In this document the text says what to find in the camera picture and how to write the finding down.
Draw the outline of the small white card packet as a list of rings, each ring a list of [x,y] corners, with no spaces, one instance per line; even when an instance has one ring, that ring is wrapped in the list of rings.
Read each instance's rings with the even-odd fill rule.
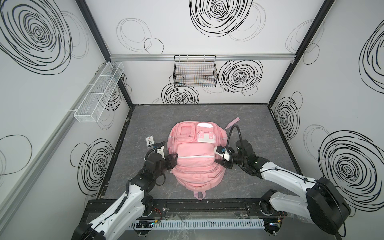
[[[152,148],[155,145],[153,136],[146,137],[146,144],[148,148]]]

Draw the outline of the pink student backpack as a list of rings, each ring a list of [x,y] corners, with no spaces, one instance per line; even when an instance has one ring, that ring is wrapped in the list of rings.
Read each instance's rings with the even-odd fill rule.
[[[223,159],[215,155],[217,146],[226,147],[226,130],[240,119],[231,121],[224,129],[212,122],[177,123],[171,130],[167,148],[170,154],[178,154],[172,174],[194,197],[202,200],[206,192],[221,183],[226,168]]]

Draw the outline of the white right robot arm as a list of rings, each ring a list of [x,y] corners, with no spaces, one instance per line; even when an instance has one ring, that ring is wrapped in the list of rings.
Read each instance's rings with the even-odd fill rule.
[[[216,147],[214,153],[221,164],[230,169],[239,166],[247,174],[275,183],[292,195],[277,190],[267,191],[258,203],[265,216],[290,213],[312,221],[327,234],[339,236],[351,208],[327,178],[314,179],[286,170],[268,159],[257,156],[245,140],[237,141],[237,149]]]

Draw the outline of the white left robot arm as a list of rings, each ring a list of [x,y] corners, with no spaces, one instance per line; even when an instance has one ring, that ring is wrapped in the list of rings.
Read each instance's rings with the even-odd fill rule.
[[[125,192],[90,223],[80,223],[72,239],[117,240],[138,218],[150,215],[153,197],[149,192],[160,176],[176,167],[177,159],[178,154],[150,154],[138,174],[128,180]]]

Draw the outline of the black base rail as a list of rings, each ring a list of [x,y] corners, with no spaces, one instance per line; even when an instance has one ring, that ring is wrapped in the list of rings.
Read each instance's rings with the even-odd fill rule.
[[[84,213],[81,217],[81,222],[89,223],[105,210],[107,210],[116,199],[101,199],[89,200]],[[170,218],[176,214],[186,216],[189,213],[234,213],[239,218],[259,217],[267,218],[260,208],[259,202],[256,199],[207,199],[207,200],[192,200],[192,199],[154,199],[153,208],[161,212],[163,218]]]

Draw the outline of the white mesh wall shelf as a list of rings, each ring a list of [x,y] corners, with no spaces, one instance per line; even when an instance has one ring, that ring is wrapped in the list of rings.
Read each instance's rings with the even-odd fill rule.
[[[124,72],[121,62],[107,62],[101,65],[96,73],[96,80],[91,84],[83,101],[74,113],[80,123],[96,123],[118,85]]]

